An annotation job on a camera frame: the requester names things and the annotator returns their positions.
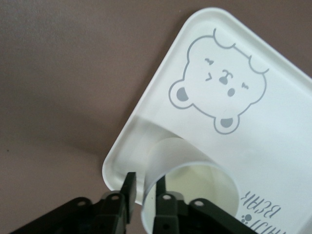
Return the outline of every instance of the tray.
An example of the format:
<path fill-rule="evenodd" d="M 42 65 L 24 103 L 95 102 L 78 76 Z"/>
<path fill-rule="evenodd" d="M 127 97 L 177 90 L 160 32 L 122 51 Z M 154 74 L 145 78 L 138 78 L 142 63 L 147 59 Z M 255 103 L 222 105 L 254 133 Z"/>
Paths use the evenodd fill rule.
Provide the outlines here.
<path fill-rule="evenodd" d="M 261 234 L 312 231 L 312 81 L 228 12 L 184 24 L 111 148 L 103 178 L 120 189 L 150 148 L 180 137 L 231 173 L 236 218 Z"/>

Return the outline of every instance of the plastic cup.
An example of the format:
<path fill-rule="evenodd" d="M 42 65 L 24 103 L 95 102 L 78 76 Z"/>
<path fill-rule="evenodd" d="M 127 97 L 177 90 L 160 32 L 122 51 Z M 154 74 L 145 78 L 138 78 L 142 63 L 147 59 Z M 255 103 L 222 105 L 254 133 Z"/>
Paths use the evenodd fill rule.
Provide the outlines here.
<path fill-rule="evenodd" d="M 239 194 L 233 178 L 187 141 L 172 137 L 151 148 L 144 181 L 142 223 L 152 233 L 156 214 L 156 183 L 166 175 L 167 191 L 181 193 L 188 204 L 205 198 L 232 216 L 236 215 Z"/>

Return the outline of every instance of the brown surface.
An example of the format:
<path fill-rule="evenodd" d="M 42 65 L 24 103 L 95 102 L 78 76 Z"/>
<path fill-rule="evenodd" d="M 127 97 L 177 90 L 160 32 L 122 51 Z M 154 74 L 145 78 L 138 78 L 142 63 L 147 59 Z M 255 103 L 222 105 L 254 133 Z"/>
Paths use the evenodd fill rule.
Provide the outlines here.
<path fill-rule="evenodd" d="M 312 1 L 0 2 L 0 233 L 108 191 L 110 147 L 185 20 L 211 6 L 312 76 Z"/>

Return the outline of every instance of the cup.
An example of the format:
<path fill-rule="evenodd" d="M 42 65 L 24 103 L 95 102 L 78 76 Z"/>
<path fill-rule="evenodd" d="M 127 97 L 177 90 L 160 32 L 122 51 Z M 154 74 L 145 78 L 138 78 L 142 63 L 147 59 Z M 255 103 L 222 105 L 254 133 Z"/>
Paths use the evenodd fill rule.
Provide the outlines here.
<path fill-rule="evenodd" d="M 163 139 L 151 148 L 148 159 L 141 212 L 147 233 L 153 231 L 156 183 L 164 175 L 167 191 L 181 193 L 186 204 L 205 198 L 232 216 L 236 215 L 239 194 L 234 179 L 186 140 Z"/>

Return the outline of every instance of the paw print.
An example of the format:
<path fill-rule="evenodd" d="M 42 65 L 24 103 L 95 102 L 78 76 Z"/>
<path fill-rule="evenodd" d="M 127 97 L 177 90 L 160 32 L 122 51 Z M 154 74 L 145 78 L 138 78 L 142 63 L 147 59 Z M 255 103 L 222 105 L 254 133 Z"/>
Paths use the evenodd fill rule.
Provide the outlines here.
<path fill-rule="evenodd" d="M 250 214 L 243 215 L 242 216 L 242 223 L 243 224 L 248 224 L 248 221 L 250 221 L 253 217 Z"/>

